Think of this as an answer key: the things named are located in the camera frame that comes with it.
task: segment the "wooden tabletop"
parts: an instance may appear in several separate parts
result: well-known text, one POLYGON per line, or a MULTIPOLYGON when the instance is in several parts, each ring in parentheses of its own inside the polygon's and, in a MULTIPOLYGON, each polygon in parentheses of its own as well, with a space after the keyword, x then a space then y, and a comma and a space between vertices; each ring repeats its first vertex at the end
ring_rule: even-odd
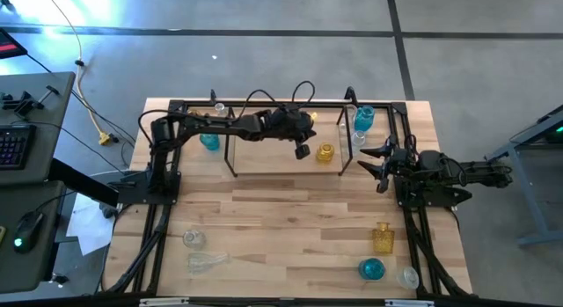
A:
MULTIPOLYGON (((145 111, 166 109, 169 100, 147 99, 145 111)), ((430 104, 407 101, 406 106, 418 150, 439 150, 430 104)), ((338 119, 337 113, 322 113, 330 114, 334 121, 338 119)), ((150 131, 150 122, 160 115, 149 114, 143 126, 150 131)), ((365 147, 381 146, 388 135, 386 114, 376 112, 365 147)), ((149 158, 148 142, 139 134, 131 169, 144 170, 149 158)), ((372 157, 359 158, 381 163, 372 157)), ((234 178, 222 152, 205 150, 199 139, 193 138, 182 149, 179 170, 182 183, 178 204, 172 208, 159 296, 415 297, 413 290, 402 289, 396 280, 398 270, 410 266, 410 257, 393 185, 385 194, 377 194, 377 183, 357 163, 350 164, 341 177, 260 174, 234 178), (390 229, 395 230, 392 255, 373 253, 371 231, 378 222, 390 223, 390 229), (193 250, 182 242, 188 229, 205 233, 203 252, 227 253, 230 261, 190 275, 187 257, 193 250), (358 274, 358 264, 372 257, 385 264, 381 281, 364 281, 358 274)), ((133 206, 117 222, 106 262, 107 287, 138 253, 147 207, 133 206)), ((428 220, 436 256, 459 286, 471 292, 452 214, 429 208, 428 220)), ((429 289, 426 261, 422 259, 421 264, 429 289)), ((151 267, 147 266, 145 280, 151 267)))

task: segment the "concrete floor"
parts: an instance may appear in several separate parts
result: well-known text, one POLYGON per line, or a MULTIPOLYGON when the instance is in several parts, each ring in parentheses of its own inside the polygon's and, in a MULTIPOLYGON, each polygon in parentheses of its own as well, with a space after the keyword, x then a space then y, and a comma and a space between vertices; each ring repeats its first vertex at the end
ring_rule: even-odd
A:
MULTIPOLYGON (((48 0, 11 1, 16 10, 3 7, 0 26, 66 25, 48 0)), ((77 26, 391 30, 386 0, 56 1, 77 26)), ((397 7, 403 31, 560 33, 561 1, 397 0, 397 7)), ((45 29, 13 36, 51 70, 75 70, 74 36, 45 29)), ((136 117, 147 97, 207 97, 211 88, 219 97, 242 97, 256 88, 286 97, 299 81, 310 79, 320 98, 340 98, 353 85, 361 99, 405 99, 393 38, 81 35, 81 41, 88 64, 86 97, 131 134, 136 133, 136 117)), ((405 39, 414 96, 431 102, 442 150, 458 160, 479 159, 560 105, 560 43, 405 39)), ((0 75, 34 72, 42 68, 26 57, 0 60, 0 75)), ((74 99, 64 127, 122 164, 120 147, 96 145, 97 132, 74 99)), ((126 153, 129 160, 131 150, 126 153)), ((111 170, 63 134, 55 154, 81 172, 111 170)), ((553 162, 558 157, 529 158, 535 182, 550 183, 558 177, 561 163, 553 162)), ((516 238, 534 231, 517 181, 504 190, 472 191, 474 198, 460 206, 459 218, 475 293, 561 304, 563 243, 516 245, 516 238)), ((563 207, 557 204, 558 198, 563 202, 561 187, 539 186, 537 191, 552 226, 563 225, 563 207)), ((72 264, 90 271, 83 274, 95 282, 102 256, 79 258, 71 246, 63 247, 59 256, 73 257, 72 264)), ((59 259, 57 266, 69 270, 66 261, 59 259)), ((65 295, 91 293, 91 285, 74 287, 65 295)), ((42 285, 34 292, 0 296, 0 301, 60 295, 42 285)))

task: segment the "computer mouse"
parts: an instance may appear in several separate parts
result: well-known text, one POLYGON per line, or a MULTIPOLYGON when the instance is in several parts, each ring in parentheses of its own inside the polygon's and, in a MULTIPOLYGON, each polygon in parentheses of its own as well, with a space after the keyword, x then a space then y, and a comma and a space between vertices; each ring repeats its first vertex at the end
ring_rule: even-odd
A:
POLYGON ((14 250, 17 253, 28 253, 35 247, 44 216, 43 213, 36 210, 25 213, 19 219, 14 233, 14 250))

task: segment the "blue glass bottle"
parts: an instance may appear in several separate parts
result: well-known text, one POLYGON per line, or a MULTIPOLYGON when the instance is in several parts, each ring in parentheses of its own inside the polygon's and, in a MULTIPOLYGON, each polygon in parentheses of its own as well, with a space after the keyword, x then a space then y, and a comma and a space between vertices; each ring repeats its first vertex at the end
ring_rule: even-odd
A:
POLYGON ((373 125, 373 118, 376 115, 376 111, 372 106, 362 106, 358 109, 358 113, 355 115, 354 128, 356 131, 368 131, 373 125))
POLYGON ((366 259, 358 267, 360 276, 364 280, 378 281, 385 275, 384 263, 380 259, 366 259))
POLYGON ((219 135, 200 134, 200 141, 208 150, 219 150, 219 135))

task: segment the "white paper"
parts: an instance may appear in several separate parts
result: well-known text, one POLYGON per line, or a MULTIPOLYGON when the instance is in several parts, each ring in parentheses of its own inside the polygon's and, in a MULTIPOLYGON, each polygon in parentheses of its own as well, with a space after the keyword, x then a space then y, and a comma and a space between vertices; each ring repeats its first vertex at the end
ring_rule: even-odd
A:
POLYGON ((104 218, 99 204, 90 197, 77 194, 70 216, 67 237, 78 237, 82 255, 109 245, 112 241, 114 217, 104 218))

